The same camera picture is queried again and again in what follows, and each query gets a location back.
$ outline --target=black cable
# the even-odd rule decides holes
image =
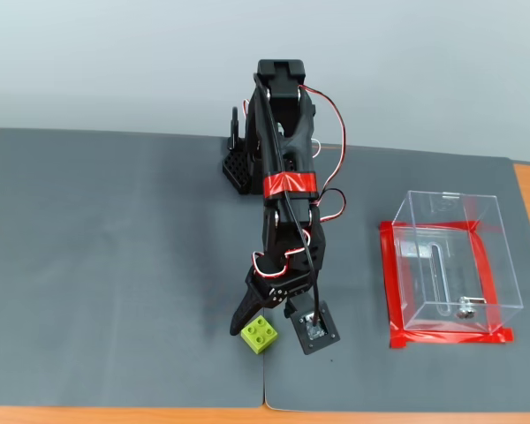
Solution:
[[[261,101],[263,102],[263,100],[267,98],[267,92],[265,91],[265,87],[263,86],[263,83],[261,82],[261,80],[259,79],[259,76],[256,73],[254,74],[254,80],[255,80],[256,86],[259,88],[259,91],[261,93]],[[279,161],[279,167],[280,167],[281,172],[284,172],[284,159],[283,159],[283,155],[281,154],[279,140],[276,136],[275,118],[273,117],[273,112],[271,111],[271,108],[268,102],[267,102],[267,105],[268,105],[268,107],[266,108],[267,115],[271,122],[271,128],[273,129],[273,140],[275,142],[276,157],[277,157],[277,160]],[[308,260],[308,267],[310,269],[310,277],[312,278],[312,289],[313,289],[313,294],[314,294],[314,315],[312,318],[312,325],[315,326],[318,322],[318,315],[320,313],[320,294],[318,292],[318,279],[316,278],[316,271],[314,270],[314,264],[312,262],[312,255],[310,254],[310,250],[308,249],[307,238],[305,237],[304,232],[302,231],[302,227],[300,226],[299,220],[297,219],[294,213],[294,210],[292,209],[291,197],[289,196],[289,193],[286,190],[283,190],[283,193],[284,193],[284,200],[286,202],[286,207],[287,209],[289,209],[291,220],[294,222],[294,225],[297,228],[297,232],[300,235],[300,240],[302,241],[302,245],[304,246],[304,252]]]

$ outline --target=red tape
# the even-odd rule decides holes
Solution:
[[[481,278],[481,288],[483,296],[487,303],[496,303],[496,290],[493,273],[487,259],[485,246],[474,231],[479,223],[437,223],[432,225],[423,225],[424,228],[455,228],[458,230],[469,231],[469,237],[473,247],[477,271]],[[389,326],[390,326],[390,347],[406,347],[408,342],[419,343],[509,343],[514,341],[511,329],[500,327],[492,333],[488,332],[465,332],[465,331],[436,331],[436,330],[407,330],[403,322],[403,311],[401,308],[401,299],[398,281],[398,264],[395,253],[395,242],[391,222],[383,222],[380,227],[382,266],[385,281],[385,291],[387,293],[387,306],[389,308]],[[412,297],[412,293],[404,293],[407,298]],[[494,309],[488,311],[488,321],[498,322],[500,319],[498,311]]]
[[[280,172],[263,179],[263,196],[282,192],[316,193],[315,172]]]

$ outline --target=green lego brick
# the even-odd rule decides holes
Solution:
[[[278,333],[262,315],[259,315],[241,330],[241,337],[257,354],[267,349],[277,336]]]

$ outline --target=red wire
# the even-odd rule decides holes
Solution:
[[[311,88],[309,86],[305,86],[304,84],[299,85],[299,87],[304,88],[308,93],[313,93],[315,95],[320,95],[324,99],[326,99],[329,102],[329,104],[332,106],[334,111],[336,112],[337,119],[339,119],[339,124],[342,126],[342,154],[340,155],[339,162],[337,164],[336,169],[334,170],[334,172],[331,173],[331,175],[328,177],[328,179],[324,183],[324,187],[322,188],[322,193],[320,194],[320,196],[322,197],[323,193],[326,191],[326,187],[328,186],[329,182],[336,176],[336,174],[339,172],[340,168],[342,167],[342,163],[344,163],[345,148],[346,148],[346,145],[347,145],[347,139],[346,139],[346,133],[345,133],[345,124],[344,124],[344,120],[342,119],[342,114],[339,113],[339,109],[337,108],[336,104],[334,102],[332,102],[332,99],[330,99],[323,92],[315,90],[315,89],[313,89],[313,88]]]
[[[302,231],[305,233],[305,235],[308,238],[308,244],[310,244],[310,239],[312,238],[310,232],[308,232],[308,230],[304,230],[304,229]],[[286,273],[286,271],[289,269],[289,256],[291,256],[292,254],[299,254],[300,252],[304,252],[304,247],[299,247],[299,248],[296,248],[296,249],[287,250],[284,253],[284,257],[286,258],[286,262],[284,263],[283,269],[281,269],[279,272],[275,272],[273,274],[265,274],[257,266],[257,261],[255,260],[255,255],[263,256],[263,254],[261,252],[253,252],[252,255],[251,255],[251,261],[252,261],[252,263],[254,265],[255,272],[257,274],[259,274],[260,276],[262,276],[263,278],[279,278],[280,276],[283,276]]]

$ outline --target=black bracket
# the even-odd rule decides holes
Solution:
[[[315,326],[312,324],[313,315],[314,301],[308,293],[286,300],[284,316],[291,318],[305,355],[333,345],[339,340],[336,324],[325,301],[320,302],[320,315]]]

